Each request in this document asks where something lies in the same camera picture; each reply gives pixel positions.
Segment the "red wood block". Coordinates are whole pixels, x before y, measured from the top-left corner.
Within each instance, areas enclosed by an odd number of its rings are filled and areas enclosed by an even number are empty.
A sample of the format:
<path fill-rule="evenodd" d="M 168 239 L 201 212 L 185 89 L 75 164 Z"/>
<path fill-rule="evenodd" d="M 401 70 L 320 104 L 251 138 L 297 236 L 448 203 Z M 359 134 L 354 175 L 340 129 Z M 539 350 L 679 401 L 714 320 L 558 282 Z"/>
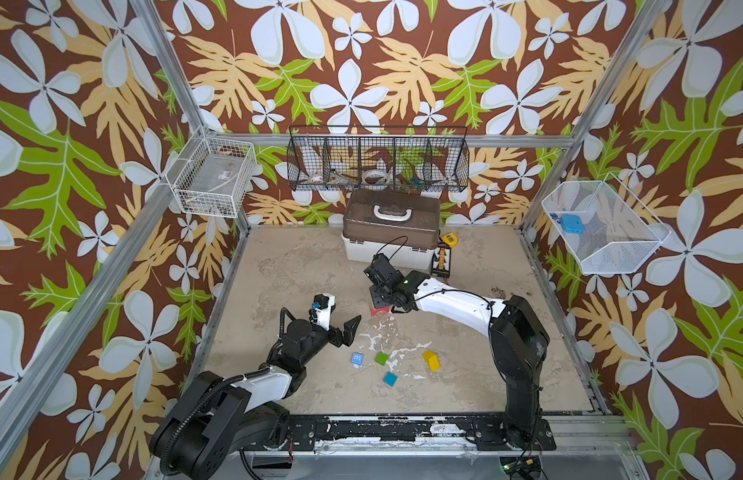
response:
<path fill-rule="evenodd" d="M 391 312 L 391 306 L 385 306 L 382 308 L 371 308 L 371 316 L 375 316 L 381 313 L 389 313 L 389 312 Z"/>

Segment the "blue letter cube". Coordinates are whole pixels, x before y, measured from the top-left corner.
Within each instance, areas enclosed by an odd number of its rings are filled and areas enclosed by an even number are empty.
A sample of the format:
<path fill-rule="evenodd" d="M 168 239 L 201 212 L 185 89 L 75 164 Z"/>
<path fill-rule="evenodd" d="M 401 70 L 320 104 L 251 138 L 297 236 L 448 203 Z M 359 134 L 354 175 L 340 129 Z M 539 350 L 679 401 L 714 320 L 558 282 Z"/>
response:
<path fill-rule="evenodd" d="M 352 358 L 351 358 L 351 364 L 355 368 L 361 368 L 364 364 L 364 358 L 365 356 L 363 356 L 363 354 L 361 353 L 353 353 Z"/>

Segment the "yellow wood block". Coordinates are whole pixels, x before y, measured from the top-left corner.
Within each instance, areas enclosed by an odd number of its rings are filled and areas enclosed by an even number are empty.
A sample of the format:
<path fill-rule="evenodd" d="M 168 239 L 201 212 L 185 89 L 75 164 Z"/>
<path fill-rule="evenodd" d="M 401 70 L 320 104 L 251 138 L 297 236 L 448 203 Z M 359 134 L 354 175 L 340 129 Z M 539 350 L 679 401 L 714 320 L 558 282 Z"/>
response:
<path fill-rule="evenodd" d="M 427 364 L 427 368 L 431 370 L 431 372 L 435 372 L 441 368 L 441 362 L 439 362 L 439 356 L 435 354 L 433 351 L 426 351 L 423 354 L 423 360 L 425 360 L 425 364 Z"/>

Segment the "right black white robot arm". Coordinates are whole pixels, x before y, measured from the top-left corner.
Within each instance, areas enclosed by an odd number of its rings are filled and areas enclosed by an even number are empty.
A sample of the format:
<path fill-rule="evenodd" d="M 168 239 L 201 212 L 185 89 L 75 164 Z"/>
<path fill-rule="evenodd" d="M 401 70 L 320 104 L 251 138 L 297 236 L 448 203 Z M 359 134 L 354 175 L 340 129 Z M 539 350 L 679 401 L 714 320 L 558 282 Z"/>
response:
<path fill-rule="evenodd" d="M 365 274 L 371 280 L 373 306 L 435 313 L 487 336 L 507 387 L 505 439 L 517 448 L 531 448 L 543 427 L 539 392 L 549 334 L 527 299 L 483 297 L 417 270 L 405 275 L 383 253 L 373 256 Z"/>

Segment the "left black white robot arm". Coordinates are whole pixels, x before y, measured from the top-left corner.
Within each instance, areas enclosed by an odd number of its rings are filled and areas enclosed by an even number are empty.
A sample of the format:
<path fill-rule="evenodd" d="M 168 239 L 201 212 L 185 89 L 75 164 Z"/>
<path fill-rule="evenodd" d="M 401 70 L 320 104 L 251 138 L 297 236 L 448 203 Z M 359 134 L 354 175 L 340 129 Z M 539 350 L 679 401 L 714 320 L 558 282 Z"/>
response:
<path fill-rule="evenodd" d="M 233 452 L 283 446 L 290 412 L 278 402 L 299 389 L 324 347 L 352 346 L 361 322 L 358 315 L 324 329 L 284 308 L 279 337 L 258 370 L 229 378 L 204 371 L 187 387 L 150 443 L 161 474 L 209 479 Z"/>

